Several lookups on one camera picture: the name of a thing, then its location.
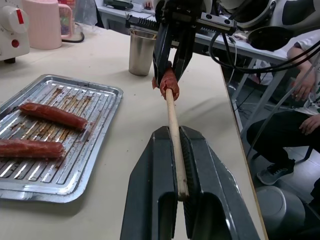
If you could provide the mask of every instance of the pink jug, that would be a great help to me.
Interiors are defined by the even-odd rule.
[[[22,0],[23,10],[29,16],[29,42],[35,49],[51,50],[60,48],[62,38],[72,36],[72,10],[58,0]],[[68,35],[61,35],[59,8],[65,9],[69,18]]]

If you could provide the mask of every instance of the white desk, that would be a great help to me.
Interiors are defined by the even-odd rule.
[[[100,29],[86,34],[83,43],[32,49],[12,65],[0,62],[0,104],[42,74],[116,86],[124,92],[84,194],[68,204],[1,200],[1,240],[119,239],[130,173],[152,132],[168,124],[166,102],[158,89],[152,90],[153,71],[146,77],[128,72],[129,47],[129,36]],[[203,133],[235,177],[260,238],[267,239],[220,66],[194,54],[179,86],[179,124]],[[186,240],[185,232],[180,204],[174,239]]]
[[[134,11],[131,10],[117,10],[114,9],[112,6],[99,6],[98,11],[100,12],[102,22],[107,25],[108,19],[117,21],[120,23],[125,24],[126,23],[126,17],[127,15],[133,15],[137,18],[148,18],[149,20],[155,21],[155,18],[152,16],[152,13],[142,13],[139,12],[143,9],[143,7],[139,4],[134,3]],[[199,34],[197,33],[195,36],[195,42],[203,45],[209,46],[210,41],[212,39],[213,33],[208,32],[208,35]],[[225,50],[225,43],[222,38],[222,36],[218,36],[218,38],[215,40],[214,45],[215,48]],[[250,44],[247,42],[239,41],[236,39],[236,46],[237,46],[237,53],[243,56],[247,56],[252,58],[251,62],[249,63],[248,68],[252,68],[256,62],[257,59],[264,60],[266,62],[272,63],[272,64],[279,64],[283,63],[287,59],[287,53],[282,50],[276,50],[276,51],[266,51],[266,50],[259,50],[256,48],[253,48]],[[232,43],[229,44],[229,48],[231,52],[235,52],[235,47]],[[246,130],[250,127],[250,125],[253,123],[255,117],[260,113],[260,111],[264,108],[268,100],[270,99],[271,95],[279,85],[280,81],[284,77],[286,71],[280,71],[277,72],[274,75],[274,78],[270,85],[267,87],[265,92],[263,93],[260,101],[256,105],[255,109],[253,110],[252,114],[250,115],[249,119],[246,121],[245,126],[239,126],[241,135],[246,132]],[[239,86],[237,87],[236,91],[232,95],[232,103],[235,105],[236,99],[242,89],[242,87],[245,84],[246,79],[248,78],[248,74],[244,74]]]

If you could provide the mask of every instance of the metal cup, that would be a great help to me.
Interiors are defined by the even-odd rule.
[[[137,76],[147,76],[156,44],[154,34],[138,30],[130,31],[129,72]]]

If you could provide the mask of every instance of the cooked sausage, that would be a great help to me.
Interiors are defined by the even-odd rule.
[[[27,115],[47,119],[79,130],[85,129],[88,123],[86,119],[54,106],[27,102],[19,106],[19,109]]]
[[[152,79],[152,87],[155,89],[157,87],[156,79]],[[163,75],[160,83],[160,93],[166,99],[166,90],[172,89],[173,100],[177,100],[180,94],[180,89],[178,86],[177,78],[171,67],[168,67]]]
[[[64,153],[64,146],[60,142],[0,139],[0,157],[58,159]]]

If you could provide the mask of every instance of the baking tray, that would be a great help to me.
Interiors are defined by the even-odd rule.
[[[57,75],[42,75],[0,106],[0,139],[61,142],[59,161],[0,157],[0,198],[68,203],[87,186],[99,149],[123,91]],[[58,107],[88,120],[82,132],[36,117],[17,106],[33,102]]]

